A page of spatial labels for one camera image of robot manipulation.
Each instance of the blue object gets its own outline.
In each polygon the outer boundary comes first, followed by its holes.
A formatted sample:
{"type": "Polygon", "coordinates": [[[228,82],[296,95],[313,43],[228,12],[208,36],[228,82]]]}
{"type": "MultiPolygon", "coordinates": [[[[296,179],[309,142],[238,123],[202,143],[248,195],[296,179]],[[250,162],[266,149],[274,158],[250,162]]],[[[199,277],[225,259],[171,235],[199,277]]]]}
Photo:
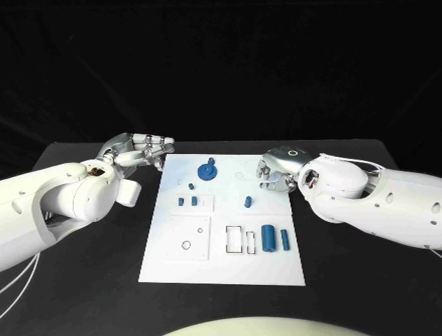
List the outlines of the blue object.
{"type": "Polygon", "coordinates": [[[273,225],[261,226],[261,246],[263,252],[274,252],[274,228],[273,225]]]}
{"type": "Polygon", "coordinates": [[[197,168],[197,176],[201,180],[210,181],[217,175],[214,166],[214,159],[210,157],[207,163],[201,164],[197,168]]]}
{"type": "Polygon", "coordinates": [[[281,243],[283,243],[283,250],[289,251],[289,243],[287,243],[287,233],[286,233],[286,230],[281,230],[281,243]]]}
{"type": "Polygon", "coordinates": [[[251,206],[251,196],[246,196],[244,207],[248,208],[251,206]]]}

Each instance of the table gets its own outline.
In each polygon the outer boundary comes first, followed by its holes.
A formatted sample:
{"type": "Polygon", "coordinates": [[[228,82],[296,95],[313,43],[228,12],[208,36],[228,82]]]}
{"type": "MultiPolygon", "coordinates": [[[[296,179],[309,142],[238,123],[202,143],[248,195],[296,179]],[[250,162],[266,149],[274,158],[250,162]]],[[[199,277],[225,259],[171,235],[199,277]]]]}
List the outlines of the table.
{"type": "MultiPolygon", "coordinates": [[[[395,168],[376,140],[179,142],[175,153],[261,154],[286,144],[395,168]]],[[[53,143],[41,169],[94,157],[100,143],[53,143]]],[[[41,252],[28,289],[0,320],[0,335],[162,335],[238,316],[322,321],[369,335],[442,335],[442,259],[428,251],[322,221],[290,194],[306,287],[138,283],[159,172],[136,170],[133,208],[106,217],[41,252]]],[[[0,273],[0,288],[24,267],[0,273]]],[[[0,313],[21,289],[0,296],[0,313]]]]}

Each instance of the white platform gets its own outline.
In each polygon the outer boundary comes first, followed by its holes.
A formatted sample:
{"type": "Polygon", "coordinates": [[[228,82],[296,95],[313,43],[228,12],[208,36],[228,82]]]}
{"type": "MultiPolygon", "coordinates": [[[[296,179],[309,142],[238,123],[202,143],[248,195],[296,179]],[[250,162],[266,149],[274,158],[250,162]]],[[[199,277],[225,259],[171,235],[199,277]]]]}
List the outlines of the white platform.
{"type": "Polygon", "coordinates": [[[257,160],[258,155],[166,155],[139,282],[305,285],[287,194],[258,188],[257,160]],[[197,168],[208,157],[215,160],[217,176],[202,181],[197,168]],[[189,205],[191,196],[197,206],[189,205]],[[248,209],[246,196],[251,196],[248,209]],[[271,253],[261,250],[264,224],[274,226],[271,253]],[[225,253],[225,226],[237,225],[241,253],[225,253]],[[280,229],[287,231],[290,251],[281,248],[280,229]],[[247,231],[254,232],[254,255],[246,253],[247,231]]]}

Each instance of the cable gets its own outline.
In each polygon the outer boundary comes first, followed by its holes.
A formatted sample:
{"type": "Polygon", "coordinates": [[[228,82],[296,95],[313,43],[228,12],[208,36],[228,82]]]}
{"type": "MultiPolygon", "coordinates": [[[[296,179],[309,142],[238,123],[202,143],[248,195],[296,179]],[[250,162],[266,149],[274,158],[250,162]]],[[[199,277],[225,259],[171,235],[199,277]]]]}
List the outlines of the cable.
{"type": "Polygon", "coordinates": [[[374,162],[369,162],[369,161],[356,160],[356,159],[345,159],[343,157],[332,156],[332,155],[328,155],[328,154],[323,154],[323,153],[320,153],[319,156],[323,156],[325,158],[336,159],[336,160],[340,160],[340,161],[366,163],[368,165],[374,166],[376,169],[385,169],[379,164],[376,164],[374,162]]]}
{"type": "Polygon", "coordinates": [[[1,319],[1,317],[5,315],[5,313],[8,312],[11,306],[14,306],[14,304],[15,304],[18,298],[21,297],[21,294],[24,293],[24,290],[25,290],[25,288],[27,288],[28,282],[31,281],[31,276],[33,276],[33,274],[34,274],[36,266],[37,266],[37,262],[38,262],[38,253],[34,255],[34,258],[36,258],[34,266],[33,266],[33,268],[31,268],[31,274],[28,275],[27,282],[25,282],[25,284],[24,284],[24,287],[21,288],[21,292],[18,293],[18,295],[17,295],[14,301],[11,302],[11,305],[7,307],[7,309],[5,309],[4,312],[1,313],[1,315],[0,315],[0,319],[1,319]]]}
{"type": "Polygon", "coordinates": [[[28,261],[27,266],[24,267],[23,271],[18,273],[18,276],[14,278],[14,280],[11,280],[11,282],[4,286],[4,288],[0,290],[0,293],[14,284],[14,282],[18,280],[18,278],[21,277],[21,275],[25,273],[25,271],[28,270],[28,268],[31,267],[31,264],[34,262],[37,258],[37,254],[34,255],[34,257],[31,257],[31,261],[28,261]]]}

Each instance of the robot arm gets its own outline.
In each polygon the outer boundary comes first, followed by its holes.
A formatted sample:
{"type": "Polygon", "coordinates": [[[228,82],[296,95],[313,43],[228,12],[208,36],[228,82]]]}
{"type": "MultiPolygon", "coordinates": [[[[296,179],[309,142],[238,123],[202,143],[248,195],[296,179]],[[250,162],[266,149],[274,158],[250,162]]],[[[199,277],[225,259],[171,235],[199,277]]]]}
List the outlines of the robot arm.
{"type": "Polygon", "coordinates": [[[94,160],[66,163],[0,181],[0,271],[107,214],[113,202],[132,207],[139,184],[125,178],[174,152],[174,140],[119,134],[94,160]]]}
{"type": "Polygon", "coordinates": [[[442,250],[442,178],[384,169],[363,171],[339,157],[320,154],[313,160],[296,148],[263,154],[257,177],[283,173],[260,188],[289,192],[297,188],[316,216],[348,223],[361,231],[404,245],[442,250]]]}

